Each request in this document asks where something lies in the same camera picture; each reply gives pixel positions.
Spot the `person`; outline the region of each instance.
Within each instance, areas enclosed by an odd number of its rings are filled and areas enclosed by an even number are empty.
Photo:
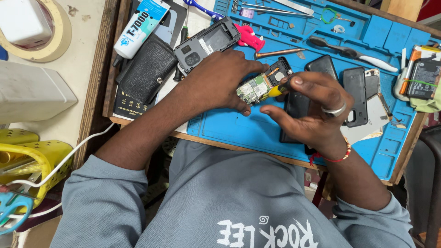
[[[180,140],[169,189],[146,227],[140,195],[147,189],[148,158],[173,130],[207,110],[250,115],[236,88],[249,73],[268,68],[232,49],[205,58],[72,173],[51,247],[414,247],[409,213],[354,149],[344,160],[326,161],[338,196],[336,218],[328,220],[304,195],[305,168],[259,152]],[[293,119],[273,105],[260,112],[326,159],[343,158],[348,146],[340,126],[353,105],[351,95],[317,72],[295,73],[290,84],[311,99],[308,117]],[[339,116],[322,110],[345,104]]]

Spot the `yellow screwdriver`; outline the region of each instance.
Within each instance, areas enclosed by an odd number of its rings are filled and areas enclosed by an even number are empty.
[[[282,95],[282,93],[284,93],[285,91],[292,90],[293,88],[291,87],[291,84],[289,83],[290,80],[291,80],[291,78],[288,78],[288,81],[286,81],[286,83],[274,86],[272,89],[269,90],[268,93],[263,94],[260,97],[260,100],[265,101],[268,98],[278,97],[278,96]]]

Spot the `glue tube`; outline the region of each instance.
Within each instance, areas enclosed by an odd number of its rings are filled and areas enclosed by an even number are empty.
[[[160,0],[143,0],[139,4],[123,33],[113,46],[117,53],[113,62],[114,67],[121,63],[124,58],[131,60],[135,56],[169,9],[170,5]]]

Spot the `blue scissors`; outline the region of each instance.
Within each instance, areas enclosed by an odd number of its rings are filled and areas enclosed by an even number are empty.
[[[41,172],[32,173],[28,181],[34,183],[40,178],[40,176],[41,176]],[[27,193],[29,189],[30,186],[24,184],[18,189],[18,191],[22,193]],[[11,228],[0,231],[0,235],[10,233],[16,230],[19,226],[21,226],[23,222],[25,222],[28,219],[34,207],[34,199],[30,197],[17,195],[13,192],[0,193],[0,223],[2,223],[4,220],[9,218],[8,216],[10,214],[13,214],[17,209],[17,207],[21,207],[21,206],[26,207],[26,213],[23,215],[23,218],[21,218]]]

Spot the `green rubber band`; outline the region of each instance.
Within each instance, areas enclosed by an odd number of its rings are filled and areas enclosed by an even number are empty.
[[[426,83],[426,82],[424,82],[424,81],[419,81],[419,80],[406,80],[405,82],[422,83],[422,84],[427,84],[427,85],[430,85],[430,86],[433,86],[433,87],[438,87],[438,85],[436,85],[436,84]]]
[[[324,13],[326,10],[330,10],[330,11],[334,12],[334,17],[331,19],[330,22],[325,21],[325,19],[323,18],[323,13]],[[323,12],[321,13],[320,18],[321,18],[321,20],[322,20],[325,24],[331,24],[331,23],[332,23],[333,21],[335,21],[335,19],[337,18],[337,11],[335,11],[335,10],[333,10],[333,9],[331,9],[331,8],[324,8],[324,9],[323,9]]]

